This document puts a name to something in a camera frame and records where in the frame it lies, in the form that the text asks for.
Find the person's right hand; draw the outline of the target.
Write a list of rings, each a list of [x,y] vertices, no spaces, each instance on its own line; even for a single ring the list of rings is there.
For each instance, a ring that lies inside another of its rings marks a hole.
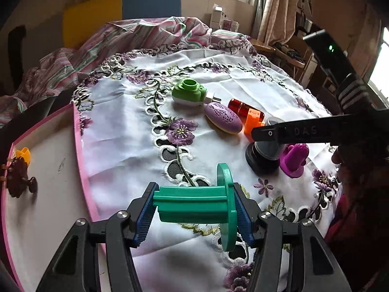
[[[332,162],[340,166],[337,177],[349,197],[365,189],[388,187],[387,147],[339,145]]]

